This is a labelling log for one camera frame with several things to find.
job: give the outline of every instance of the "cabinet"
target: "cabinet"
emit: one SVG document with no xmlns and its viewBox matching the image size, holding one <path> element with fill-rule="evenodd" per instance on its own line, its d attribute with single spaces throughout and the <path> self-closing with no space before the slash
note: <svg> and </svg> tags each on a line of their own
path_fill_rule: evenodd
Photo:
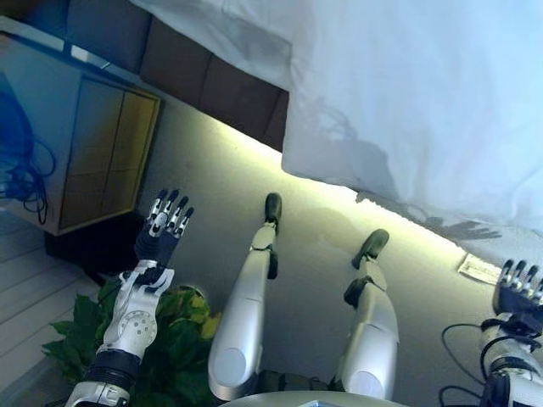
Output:
<svg viewBox="0 0 543 407">
<path fill-rule="evenodd" d="M 17 52 L 0 68 L 58 167 L 45 180 L 45 225 L 19 202 L 12 201 L 8 209 L 56 236 L 133 210 L 160 100 L 82 65 L 12 43 L 10 49 Z M 47 167 L 47 155 L 38 155 Z"/>
</svg>

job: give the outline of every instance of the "robot finger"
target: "robot finger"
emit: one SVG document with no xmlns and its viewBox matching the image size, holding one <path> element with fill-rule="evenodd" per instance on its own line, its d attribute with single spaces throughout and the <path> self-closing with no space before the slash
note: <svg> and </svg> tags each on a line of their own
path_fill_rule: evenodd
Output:
<svg viewBox="0 0 543 407">
<path fill-rule="evenodd" d="M 518 286 L 520 285 L 520 281 L 521 281 L 520 277 L 523 274 L 525 267 L 526 267 L 526 260 L 520 260 L 512 276 L 511 286 L 513 288 L 518 288 Z"/>
<path fill-rule="evenodd" d="M 537 265 L 532 265 L 528 273 L 523 277 L 522 279 L 522 286 L 521 291 L 524 293 L 524 295 L 529 294 L 531 287 L 532 287 L 532 281 L 534 280 L 535 276 L 539 273 L 540 268 Z"/>
<path fill-rule="evenodd" d="M 164 208 L 156 215 L 156 217 L 151 222 L 151 227 L 149 229 L 149 235 L 151 235 L 151 237 L 159 237 L 167 227 L 168 219 L 170 218 L 171 208 L 178 196 L 179 190 L 174 189 L 168 197 Z"/>
<path fill-rule="evenodd" d="M 168 221 L 168 226 L 166 227 L 166 230 L 170 233 L 173 233 L 174 229 L 176 228 L 176 223 L 179 221 L 179 218 L 181 217 L 181 211 L 188 203 L 188 197 L 183 197 L 179 204 L 176 207 L 176 210 L 174 211 L 172 217 Z"/>
<path fill-rule="evenodd" d="M 501 267 L 501 274 L 498 280 L 500 284 L 508 285 L 509 282 L 512 280 L 511 270 L 514 264 L 514 261 L 512 259 L 509 259 L 508 261 L 506 261 L 503 267 Z"/>
<path fill-rule="evenodd" d="M 193 213 L 194 213 L 194 208 L 192 208 L 192 207 L 189 208 L 187 210 L 187 213 L 183 216 L 183 219 L 181 220 L 179 225 L 173 231 L 173 236 L 176 239 L 179 239 L 179 238 L 181 238 L 181 236 L 183 236 L 183 233 L 185 232 L 185 229 L 187 229 L 188 221 L 190 220 Z"/>
<path fill-rule="evenodd" d="M 543 305 L 543 278 L 537 285 L 537 288 L 534 290 L 534 296 L 532 297 L 532 301 L 536 305 Z"/>
<path fill-rule="evenodd" d="M 159 192 L 159 195 L 154 200 L 153 205 L 151 206 L 151 210 L 149 212 L 149 216 L 147 217 L 147 222 L 151 225 L 153 223 L 153 220 L 156 219 L 160 212 L 160 208 L 162 207 L 162 201 L 164 198 L 166 198 L 166 195 L 168 193 L 167 189 L 163 189 Z"/>
<path fill-rule="evenodd" d="M 178 196 L 179 196 L 179 190 L 174 189 L 171 192 L 170 196 L 168 197 L 168 200 L 166 201 L 166 205 L 164 209 L 162 209 L 162 212 L 166 213 L 167 215 L 170 215 L 171 208 L 173 207 L 173 203 L 177 199 Z"/>
</svg>

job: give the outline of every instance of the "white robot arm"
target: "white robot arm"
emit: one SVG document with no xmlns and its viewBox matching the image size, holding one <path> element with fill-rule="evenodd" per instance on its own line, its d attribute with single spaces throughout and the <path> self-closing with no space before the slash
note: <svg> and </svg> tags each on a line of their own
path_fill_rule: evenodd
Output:
<svg viewBox="0 0 543 407">
<path fill-rule="evenodd" d="M 166 190 L 160 192 L 137 236 L 137 267 L 119 275 L 120 290 L 104 343 L 84 381 L 71 393 L 68 407 L 128 405 L 145 349 L 156 338 L 156 307 L 174 276 L 174 270 L 167 268 L 168 261 L 193 213 L 190 208 L 181 216 L 188 201 L 183 198 L 170 217 L 178 191 L 170 195 L 163 208 L 166 194 Z"/>
</svg>

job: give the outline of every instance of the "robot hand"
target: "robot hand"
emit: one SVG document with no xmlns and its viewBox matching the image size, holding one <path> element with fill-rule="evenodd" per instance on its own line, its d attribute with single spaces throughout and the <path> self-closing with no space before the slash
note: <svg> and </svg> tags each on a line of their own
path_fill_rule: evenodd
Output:
<svg viewBox="0 0 543 407">
<path fill-rule="evenodd" d="M 543 406 L 543 369 L 532 355 L 543 329 L 543 275 L 537 266 L 508 260 L 495 288 L 496 318 L 481 326 L 481 405 Z"/>
<path fill-rule="evenodd" d="M 134 249 L 139 262 L 134 270 L 119 275 L 120 290 L 104 343 L 66 406 L 128 405 L 145 349 L 157 335 L 156 307 L 174 276 L 167 264 L 194 212 L 190 208 L 182 216 L 188 202 L 184 197 L 170 217 L 179 192 L 173 191 L 163 205 L 166 195 L 166 190 L 160 192 L 137 236 Z"/>
</svg>

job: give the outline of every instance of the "white fabric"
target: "white fabric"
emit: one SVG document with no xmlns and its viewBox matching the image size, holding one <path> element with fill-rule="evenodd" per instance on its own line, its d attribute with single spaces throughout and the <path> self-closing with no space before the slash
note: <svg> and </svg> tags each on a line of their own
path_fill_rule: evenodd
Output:
<svg viewBox="0 0 543 407">
<path fill-rule="evenodd" d="M 132 0 L 290 91 L 283 168 L 543 232 L 539 0 Z"/>
</svg>

